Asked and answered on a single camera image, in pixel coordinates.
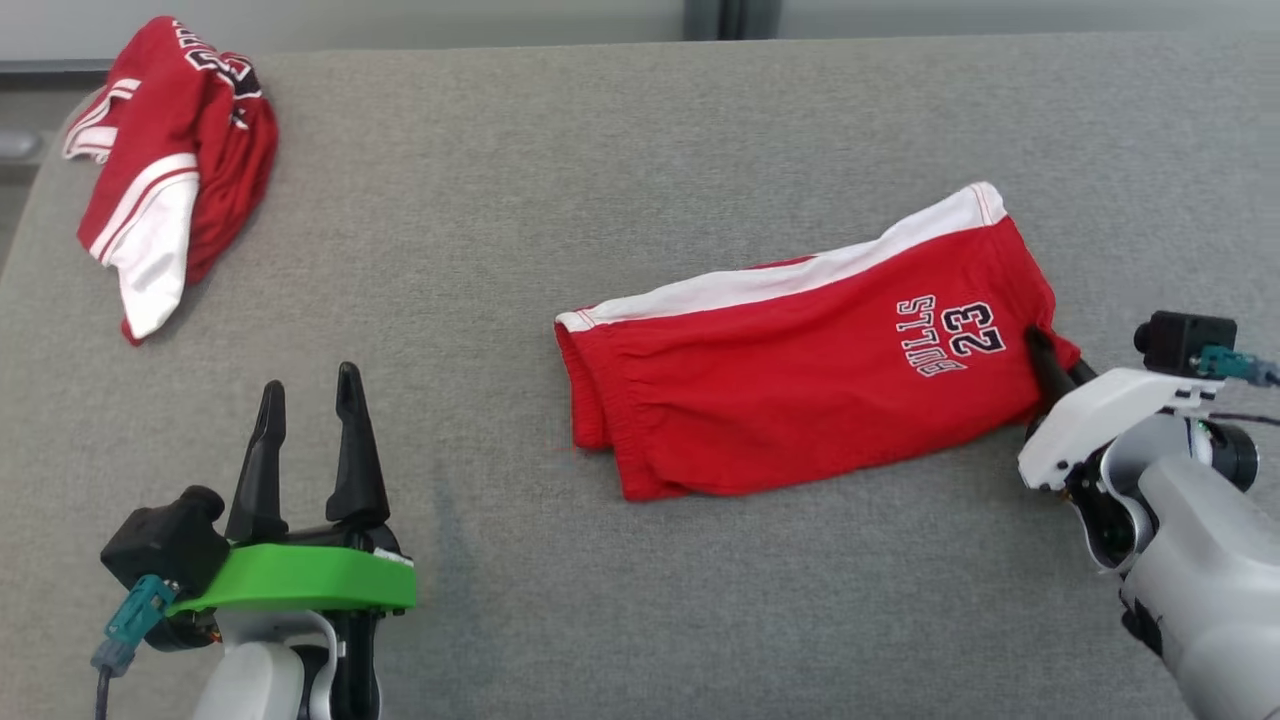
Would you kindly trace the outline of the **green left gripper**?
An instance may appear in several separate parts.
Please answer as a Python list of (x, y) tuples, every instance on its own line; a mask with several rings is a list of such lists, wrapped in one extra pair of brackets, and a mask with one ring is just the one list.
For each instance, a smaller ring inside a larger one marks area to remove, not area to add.
[[(342, 363), (335, 388), (340, 447), (325, 518), (372, 528), (390, 518), (378, 443), (360, 369)], [(285, 441), (285, 388), (264, 386), (259, 414), (230, 501), (225, 537), (233, 544), (275, 542), (289, 533), (280, 514), (280, 450)], [(413, 562), (378, 550), (255, 544), (230, 551), (205, 593), (166, 614), (238, 611), (381, 611), (417, 605)]]

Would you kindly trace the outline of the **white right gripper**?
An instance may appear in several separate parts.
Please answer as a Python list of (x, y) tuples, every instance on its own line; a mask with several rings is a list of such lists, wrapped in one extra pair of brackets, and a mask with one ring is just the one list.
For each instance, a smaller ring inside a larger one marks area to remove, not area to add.
[(1039, 391), (1038, 413), (1050, 411), (1018, 455), (1029, 489), (1064, 489), (1075, 465), (1120, 434), (1166, 407), (1198, 407), (1226, 384), (1128, 368), (1098, 375), (1083, 357), (1066, 370), (1041, 328), (1028, 328), (1025, 342)]

